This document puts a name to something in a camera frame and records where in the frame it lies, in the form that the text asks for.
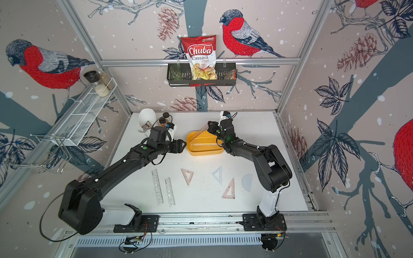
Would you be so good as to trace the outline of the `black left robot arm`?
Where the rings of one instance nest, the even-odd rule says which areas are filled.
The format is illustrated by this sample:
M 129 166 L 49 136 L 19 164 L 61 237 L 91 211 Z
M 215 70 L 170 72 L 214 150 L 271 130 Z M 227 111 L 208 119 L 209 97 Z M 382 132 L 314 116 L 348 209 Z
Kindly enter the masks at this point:
M 104 212 L 100 201 L 129 175 L 152 163 L 167 153 L 180 154 L 187 143 L 182 139 L 157 143 L 146 139 L 138 144 L 100 174 L 84 182 L 74 180 L 67 184 L 63 193 L 58 217 L 81 235 L 95 229 L 102 221 Z

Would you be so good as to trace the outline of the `clear blue protractor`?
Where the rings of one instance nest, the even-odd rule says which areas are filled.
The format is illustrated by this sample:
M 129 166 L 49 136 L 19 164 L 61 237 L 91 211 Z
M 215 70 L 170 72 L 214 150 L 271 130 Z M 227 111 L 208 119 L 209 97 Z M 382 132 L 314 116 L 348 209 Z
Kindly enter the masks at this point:
M 252 191 L 252 183 L 253 183 L 253 175 L 246 174 L 242 178 L 242 187 L 245 191 L 251 192 Z

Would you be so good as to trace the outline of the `clear blue triangle set square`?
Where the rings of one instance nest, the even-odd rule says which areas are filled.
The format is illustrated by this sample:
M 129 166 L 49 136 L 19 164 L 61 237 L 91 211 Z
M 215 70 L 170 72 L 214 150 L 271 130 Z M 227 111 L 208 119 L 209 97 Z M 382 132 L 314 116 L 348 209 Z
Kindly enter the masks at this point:
M 219 166 L 214 172 L 211 173 L 212 177 L 222 185 L 223 174 L 222 174 L 222 166 Z

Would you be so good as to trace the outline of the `yellow plastic storage box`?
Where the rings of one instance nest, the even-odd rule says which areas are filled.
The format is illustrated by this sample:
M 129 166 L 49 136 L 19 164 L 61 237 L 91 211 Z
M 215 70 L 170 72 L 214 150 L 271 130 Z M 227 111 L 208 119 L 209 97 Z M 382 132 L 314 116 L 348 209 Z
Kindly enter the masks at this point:
M 187 150 L 192 156 L 216 155 L 224 152 L 222 141 L 208 131 L 198 134 L 194 131 L 187 136 Z

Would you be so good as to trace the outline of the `long pink stencil ruler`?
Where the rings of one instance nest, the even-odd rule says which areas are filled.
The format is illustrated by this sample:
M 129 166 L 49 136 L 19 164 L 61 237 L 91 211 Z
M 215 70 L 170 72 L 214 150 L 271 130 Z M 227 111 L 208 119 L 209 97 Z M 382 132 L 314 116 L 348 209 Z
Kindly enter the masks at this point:
M 188 134 L 187 136 L 187 142 L 190 143 L 191 141 L 193 141 L 195 138 L 197 138 L 201 133 L 203 133 L 204 131 L 206 131 L 209 128 L 208 124 L 205 124 L 202 128 L 200 128 L 197 131 L 191 132 Z

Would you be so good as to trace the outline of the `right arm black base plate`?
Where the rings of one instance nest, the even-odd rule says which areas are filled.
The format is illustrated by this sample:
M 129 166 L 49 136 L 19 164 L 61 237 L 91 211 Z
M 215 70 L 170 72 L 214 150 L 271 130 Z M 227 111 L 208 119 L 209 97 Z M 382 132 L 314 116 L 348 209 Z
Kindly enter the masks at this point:
M 287 231 L 285 217 L 279 212 L 271 217 L 265 217 L 260 213 L 245 213 L 243 220 L 238 223 L 245 231 Z

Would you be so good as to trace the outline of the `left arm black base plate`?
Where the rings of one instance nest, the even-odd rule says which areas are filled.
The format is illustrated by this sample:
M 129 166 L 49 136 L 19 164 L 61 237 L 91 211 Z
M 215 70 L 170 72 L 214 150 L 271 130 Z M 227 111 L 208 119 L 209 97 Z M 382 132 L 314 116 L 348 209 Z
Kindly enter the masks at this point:
M 115 225 L 114 233 L 144 233 L 146 226 L 147 232 L 155 233 L 158 228 L 159 215 L 138 215 L 135 216 L 128 225 Z

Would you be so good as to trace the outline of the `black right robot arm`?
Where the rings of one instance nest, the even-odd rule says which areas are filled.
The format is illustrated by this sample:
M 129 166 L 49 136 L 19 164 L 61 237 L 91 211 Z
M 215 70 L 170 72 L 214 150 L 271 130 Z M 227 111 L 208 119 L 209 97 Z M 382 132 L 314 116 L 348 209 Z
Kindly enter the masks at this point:
M 257 215 L 273 218 L 279 213 L 280 193 L 290 187 L 293 173 L 284 156 L 275 145 L 257 146 L 236 136 L 233 119 L 209 121 L 207 131 L 221 141 L 220 146 L 230 155 L 253 162 L 258 180 L 265 189 Z

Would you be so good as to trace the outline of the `pink right-angle set square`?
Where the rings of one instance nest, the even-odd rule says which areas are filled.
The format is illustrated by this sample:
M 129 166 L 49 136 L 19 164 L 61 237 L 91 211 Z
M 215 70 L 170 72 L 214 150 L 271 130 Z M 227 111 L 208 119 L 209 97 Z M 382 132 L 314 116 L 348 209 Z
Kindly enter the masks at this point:
M 234 186 L 235 186 L 234 178 L 232 178 L 227 188 L 225 189 L 224 193 L 222 194 L 223 199 L 231 199 L 231 200 L 235 199 L 235 187 Z

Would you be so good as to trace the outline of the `pink triangle set square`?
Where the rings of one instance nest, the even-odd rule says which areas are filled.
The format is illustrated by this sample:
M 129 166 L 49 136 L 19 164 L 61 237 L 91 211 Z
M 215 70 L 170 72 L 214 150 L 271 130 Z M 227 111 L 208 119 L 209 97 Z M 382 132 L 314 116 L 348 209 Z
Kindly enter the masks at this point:
M 193 176 L 194 176 L 194 172 L 191 171 L 191 170 L 181 168 L 181 173 L 182 173 L 182 175 L 185 179 L 185 182 L 186 182 L 187 186 L 190 186 L 190 183 L 191 183 L 191 181 L 193 179 Z

